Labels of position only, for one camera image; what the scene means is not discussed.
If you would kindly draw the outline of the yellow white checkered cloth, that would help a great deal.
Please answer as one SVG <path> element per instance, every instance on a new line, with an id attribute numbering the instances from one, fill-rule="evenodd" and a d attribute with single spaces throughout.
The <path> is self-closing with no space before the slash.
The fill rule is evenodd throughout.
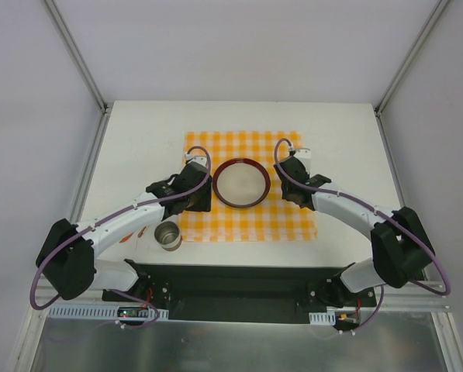
<path id="1" fill-rule="evenodd" d="M 306 208 L 282 199 L 281 182 L 273 163 L 275 144 L 289 139 L 295 147 L 302 136 L 293 131 L 188 132 L 184 149 L 202 146 L 211 156 L 212 171 L 233 158 L 249 158 L 269 173 L 271 188 L 259 205 L 236 209 L 212 196 L 210 212 L 185 212 L 178 217 L 182 237 L 188 242 L 285 242 L 310 241 L 318 235 L 316 216 Z"/>

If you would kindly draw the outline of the red rimmed cream plate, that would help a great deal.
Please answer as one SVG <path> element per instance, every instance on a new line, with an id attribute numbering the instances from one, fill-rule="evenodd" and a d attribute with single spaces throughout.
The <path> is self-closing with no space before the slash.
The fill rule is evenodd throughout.
<path id="1" fill-rule="evenodd" d="M 239 209 L 252 208 L 268 196 L 271 179 L 256 160 L 233 158 L 218 166 L 213 175 L 212 189 L 224 205 Z"/>

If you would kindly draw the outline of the metal cup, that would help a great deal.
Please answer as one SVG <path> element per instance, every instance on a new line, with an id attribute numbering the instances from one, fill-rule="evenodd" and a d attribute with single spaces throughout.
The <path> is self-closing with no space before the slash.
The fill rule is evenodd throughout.
<path id="1" fill-rule="evenodd" d="M 154 230 L 154 238 L 159 246 L 168 252 L 177 250 L 182 243 L 181 231 L 172 221 L 159 224 Z"/>

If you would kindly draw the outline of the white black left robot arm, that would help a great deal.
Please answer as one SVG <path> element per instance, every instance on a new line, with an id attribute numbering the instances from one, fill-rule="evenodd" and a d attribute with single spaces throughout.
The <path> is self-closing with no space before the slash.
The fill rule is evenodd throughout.
<path id="1" fill-rule="evenodd" d="M 58 298 L 71 300 L 88 289 L 118 290 L 129 301 L 141 300 L 147 283 L 129 259 L 102 261 L 99 256 L 143 227 L 157 225 L 184 211 L 211 208 L 209 167 L 204 157 L 186 162 L 179 174 L 154 182 L 116 212 L 87 221 L 55 222 L 36 258 Z"/>

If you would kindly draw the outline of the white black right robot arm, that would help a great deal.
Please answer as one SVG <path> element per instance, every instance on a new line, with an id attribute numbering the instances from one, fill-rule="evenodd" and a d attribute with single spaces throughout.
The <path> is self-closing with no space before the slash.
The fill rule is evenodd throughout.
<path id="1" fill-rule="evenodd" d="M 350 226 L 368 239 L 371 256 L 345 267 L 327 285 L 339 305 L 350 305 L 360 292 L 375 286 L 401 288 L 434 262 L 434 249 L 411 208 L 382 208 L 353 195 L 328 177 L 311 176 L 295 154 L 277 161 L 282 198 Z"/>

